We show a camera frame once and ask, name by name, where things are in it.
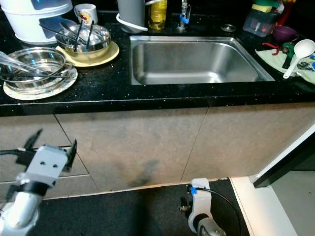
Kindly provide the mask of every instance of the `red tool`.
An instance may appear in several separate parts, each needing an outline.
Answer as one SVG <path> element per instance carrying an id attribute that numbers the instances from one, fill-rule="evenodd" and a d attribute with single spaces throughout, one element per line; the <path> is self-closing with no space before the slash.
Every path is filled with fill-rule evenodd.
<path id="1" fill-rule="evenodd" d="M 279 46 L 276 46 L 276 45 L 273 45 L 273 44 L 270 44 L 270 43 L 262 43 L 263 46 L 268 46 L 268 47 L 271 47 L 271 48 L 274 48 L 274 49 L 277 49 L 277 51 L 275 53 L 273 53 L 272 55 L 278 55 L 279 51 L 280 51 L 280 47 Z"/>

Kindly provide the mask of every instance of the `blue clip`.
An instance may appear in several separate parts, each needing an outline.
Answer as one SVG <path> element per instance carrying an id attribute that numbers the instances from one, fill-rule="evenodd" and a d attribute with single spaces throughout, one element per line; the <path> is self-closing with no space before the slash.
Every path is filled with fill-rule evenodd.
<path id="1" fill-rule="evenodd" d="M 185 24 L 188 24 L 189 23 L 189 19 L 187 19 L 184 15 L 179 15 L 179 19 L 181 21 L 183 21 Z"/>
<path id="2" fill-rule="evenodd" d="M 194 187 L 191 187 L 191 194 L 195 194 L 195 193 L 197 193 L 197 190 L 196 190 L 196 188 L 194 188 Z"/>

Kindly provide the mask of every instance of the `cooking oil bottle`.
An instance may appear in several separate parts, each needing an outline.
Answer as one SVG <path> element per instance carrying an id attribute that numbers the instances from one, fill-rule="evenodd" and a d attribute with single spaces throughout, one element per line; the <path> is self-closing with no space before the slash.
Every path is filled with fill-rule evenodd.
<path id="1" fill-rule="evenodd" d="M 159 1 L 151 5 L 149 11 L 149 27 L 162 30 L 165 27 L 167 0 Z"/>

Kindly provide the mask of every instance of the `white mug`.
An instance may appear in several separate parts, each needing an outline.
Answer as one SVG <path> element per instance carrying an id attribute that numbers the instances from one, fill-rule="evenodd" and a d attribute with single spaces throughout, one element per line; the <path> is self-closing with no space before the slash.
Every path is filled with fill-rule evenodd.
<path id="1" fill-rule="evenodd" d="M 93 4 L 79 4 L 74 7 L 74 14 L 78 18 L 78 21 L 83 20 L 83 24 L 91 24 L 94 21 L 94 24 L 97 24 L 97 12 L 96 6 Z"/>

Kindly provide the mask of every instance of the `dark floor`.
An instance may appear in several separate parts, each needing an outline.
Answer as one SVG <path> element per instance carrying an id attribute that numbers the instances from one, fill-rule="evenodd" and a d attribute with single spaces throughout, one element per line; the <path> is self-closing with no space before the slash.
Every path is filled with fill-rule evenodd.
<path id="1" fill-rule="evenodd" d="M 237 207 L 229 180 L 210 182 Z M 31 236 L 193 236 L 179 212 L 186 186 L 166 186 L 112 194 L 45 200 Z M 224 200 L 212 195 L 213 218 L 228 236 L 238 236 L 236 214 Z M 243 236 L 249 236 L 242 218 Z"/>

